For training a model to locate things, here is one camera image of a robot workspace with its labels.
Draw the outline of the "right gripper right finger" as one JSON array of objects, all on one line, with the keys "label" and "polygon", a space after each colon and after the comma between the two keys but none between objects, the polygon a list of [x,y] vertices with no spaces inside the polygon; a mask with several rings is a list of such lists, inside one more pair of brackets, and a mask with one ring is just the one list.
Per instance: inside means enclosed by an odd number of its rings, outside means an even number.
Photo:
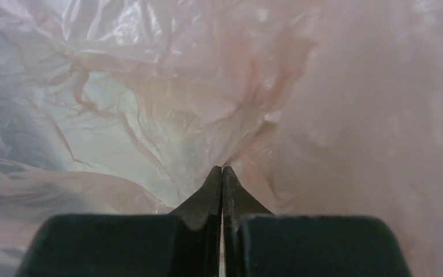
[{"label": "right gripper right finger", "polygon": [[221,196],[226,276],[245,276],[243,239],[239,231],[241,224],[249,215],[271,215],[272,212],[241,185],[230,166],[223,168]]}]

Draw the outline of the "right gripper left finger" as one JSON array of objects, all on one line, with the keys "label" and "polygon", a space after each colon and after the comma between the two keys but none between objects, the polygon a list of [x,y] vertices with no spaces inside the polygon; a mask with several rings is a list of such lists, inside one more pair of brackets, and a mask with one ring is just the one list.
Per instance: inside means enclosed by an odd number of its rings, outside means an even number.
[{"label": "right gripper left finger", "polygon": [[179,220],[171,276],[219,276],[222,168],[213,167],[202,186],[170,212]]}]

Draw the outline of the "pink plastic trash bag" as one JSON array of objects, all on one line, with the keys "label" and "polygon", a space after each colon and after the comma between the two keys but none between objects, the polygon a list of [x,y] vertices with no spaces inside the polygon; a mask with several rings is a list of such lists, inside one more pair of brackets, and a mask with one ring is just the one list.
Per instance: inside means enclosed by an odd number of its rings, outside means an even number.
[{"label": "pink plastic trash bag", "polygon": [[168,212],[215,165],[443,276],[443,1],[0,1],[0,276],[47,218]]}]

